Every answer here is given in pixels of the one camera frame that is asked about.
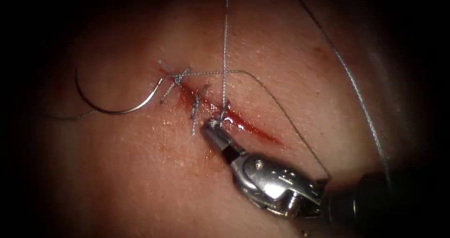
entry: surgical suture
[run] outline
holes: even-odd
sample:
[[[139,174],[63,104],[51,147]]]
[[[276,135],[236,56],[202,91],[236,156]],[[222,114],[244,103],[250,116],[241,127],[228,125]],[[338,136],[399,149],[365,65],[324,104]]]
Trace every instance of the surgical suture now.
[[[120,114],[127,114],[130,112],[135,112],[137,110],[139,110],[140,108],[144,107],[155,95],[156,91],[158,90],[158,88],[161,86],[162,81],[165,78],[177,78],[179,80],[178,84],[180,83],[179,81],[181,81],[182,78],[184,77],[190,77],[190,76],[197,76],[197,75],[205,75],[205,74],[222,74],[222,71],[210,71],[210,72],[194,72],[194,73],[187,73],[187,71],[190,68],[186,68],[183,73],[181,74],[171,74],[171,75],[166,75],[161,77],[158,82],[156,83],[155,87],[153,88],[153,90],[150,92],[149,96],[142,101],[140,104],[126,109],[126,110],[122,110],[122,111],[110,111],[101,107],[98,107],[97,105],[93,104],[81,91],[79,83],[78,83],[78,77],[77,77],[77,72],[75,71],[75,84],[78,90],[79,95],[82,97],[82,99],[94,110],[101,112],[101,113],[106,113],[106,114],[111,114],[111,115],[120,115]],[[297,136],[300,138],[300,140],[303,142],[303,144],[306,146],[306,148],[308,149],[308,151],[311,153],[311,155],[315,158],[315,160],[319,163],[320,167],[324,170],[325,174],[327,174],[328,178],[331,178],[331,174],[328,171],[328,169],[325,167],[325,165],[320,161],[319,157],[316,155],[316,153],[314,152],[314,150],[311,148],[311,146],[308,144],[308,142],[305,140],[305,138],[302,136],[302,134],[300,133],[300,131],[298,130],[298,128],[295,126],[294,122],[292,121],[291,117],[289,117],[289,115],[287,114],[286,110],[284,109],[284,107],[281,105],[281,103],[275,98],[275,96],[269,91],[269,89],[267,89],[267,87],[263,84],[263,82],[261,80],[259,80],[258,77],[256,77],[254,74],[245,71],[245,70],[227,70],[225,71],[225,73],[227,74],[244,74],[249,76],[250,78],[252,78],[255,82],[257,82],[262,89],[267,92],[269,94],[269,96],[275,101],[275,103],[277,104],[277,106],[280,108],[280,110],[283,112],[284,116],[286,117],[286,119],[288,120],[289,124],[291,125],[292,129],[294,130],[294,132],[297,134]],[[225,104],[225,109],[222,109],[221,113],[225,113],[226,107],[228,105]]]
[[[209,87],[209,85],[205,84],[203,86],[203,89],[194,95],[194,101],[192,103],[192,110],[191,110],[191,119],[192,119],[191,135],[192,136],[195,135],[195,127],[197,126],[198,106],[200,105],[200,100],[202,98],[202,95],[205,93],[205,91],[208,87]]]
[[[164,95],[162,96],[161,100],[159,101],[161,104],[164,102],[165,97],[172,91],[173,87],[176,85],[180,86],[181,80],[183,79],[183,77],[186,76],[186,74],[188,73],[188,71],[190,70],[190,67],[187,67],[183,73],[181,74],[177,74],[173,77],[173,82],[170,84],[169,88],[167,89],[167,91],[164,93]]]

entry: silver metal instrument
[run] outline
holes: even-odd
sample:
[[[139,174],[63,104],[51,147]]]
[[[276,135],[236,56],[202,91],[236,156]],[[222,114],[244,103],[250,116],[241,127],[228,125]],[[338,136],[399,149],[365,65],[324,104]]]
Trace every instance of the silver metal instrument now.
[[[209,119],[201,132],[213,150],[224,157],[233,172],[233,181],[257,207],[275,215],[317,217],[322,188],[300,171],[261,153],[248,153],[223,128],[218,119]]]

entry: pink skin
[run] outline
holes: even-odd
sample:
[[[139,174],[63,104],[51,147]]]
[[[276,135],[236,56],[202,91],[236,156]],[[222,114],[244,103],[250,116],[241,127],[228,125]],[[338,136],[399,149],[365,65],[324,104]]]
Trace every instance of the pink skin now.
[[[389,70],[405,64],[388,56],[389,41],[377,26],[363,30],[340,17],[336,7],[305,1],[354,72],[390,165],[413,158],[402,149],[419,135],[406,119],[398,119],[411,93],[397,87],[405,76]],[[381,170],[349,78],[298,2],[231,0],[230,7],[228,70],[259,77],[331,172],[332,185]],[[164,7],[138,2],[98,16],[68,45],[64,63],[37,93],[42,106],[60,115],[89,110],[75,90],[75,67],[85,95],[110,110],[129,108],[147,96],[164,75],[158,60],[176,73],[188,66],[193,72],[221,70],[223,13],[224,0],[166,0]],[[221,75],[183,79],[192,89],[209,83],[205,96],[218,104],[221,81]],[[242,146],[263,150],[313,178],[325,177],[267,93],[239,74],[227,75],[226,83],[232,109],[284,145],[232,128]],[[65,232],[110,238],[299,236],[291,223],[261,212],[236,192],[230,171],[198,129],[190,135],[190,106],[178,87],[159,104],[169,84],[125,116],[38,122],[36,150],[51,188],[48,200]],[[199,125],[208,116],[201,105]]]

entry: dark background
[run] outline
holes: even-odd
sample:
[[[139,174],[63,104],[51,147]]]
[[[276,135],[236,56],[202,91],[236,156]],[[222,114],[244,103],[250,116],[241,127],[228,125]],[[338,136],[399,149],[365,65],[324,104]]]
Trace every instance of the dark background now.
[[[6,236],[42,236],[48,237],[52,229],[60,229],[58,221],[49,218],[45,209],[45,186],[35,183],[35,162],[38,156],[26,151],[31,135],[27,129],[33,125],[17,126],[23,111],[32,109],[28,104],[30,91],[41,79],[49,75],[49,65],[58,63],[62,58],[61,47],[74,38],[73,34],[96,14],[114,11],[134,0],[5,0],[3,15],[4,45],[8,56],[3,66],[4,107],[13,107],[6,112],[6,175],[3,202],[6,204]],[[164,7],[164,0],[148,0],[149,3]],[[425,100],[424,120],[429,131],[435,132],[427,139],[429,155],[438,151],[438,130],[436,122],[436,102],[440,98],[441,88],[434,79],[437,74],[445,75],[445,64],[439,65],[438,52],[445,48],[441,38],[441,22],[446,15],[438,14],[441,9],[438,0],[363,0],[372,5],[382,19],[389,35],[396,40],[402,53],[411,61],[407,70],[416,81]],[[430,184],[418,185],[417,193],[427,191],[436,197],[433,185],[437,173],[425,172],[424,177]],[[430,207],[430,215],[439,207]],[[425,230],[427,225],[417,227]]]

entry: blood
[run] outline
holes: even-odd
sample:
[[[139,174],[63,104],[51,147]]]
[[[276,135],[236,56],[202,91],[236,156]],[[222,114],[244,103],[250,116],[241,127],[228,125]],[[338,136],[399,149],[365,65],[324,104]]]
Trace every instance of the blood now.
[[[182,96],[182,100],[184,101],[184,107],[190,109],[192,107],[192,102],[194,100],[193,96],[196,94],[196,91],[192,91],[192,89],[186,84],[186,83],[180,83],[182,88],[180,89],[180,93]],[[202,97],[200,99],[200,104],[204,105],[206,107],[207,111],[209,112],[209,115],[211,117],[218,117],[220,114],[220,105],[213,103],[212,101]],[[225,111],[225,118],[224,121],[228,123],[230,128],[238,129],[240,131],[247,131],[250,132],[262,139],[268,140],[270,142],[273,142],[278,145],[282,145],[280,140],[275,138],[272,135],[269,135],[268,133],[264,132],[263,130],[259,129],[255,125],[252,125],[250,122],[245,121],[237,112],[232,111],[230,109],[227,109]]]

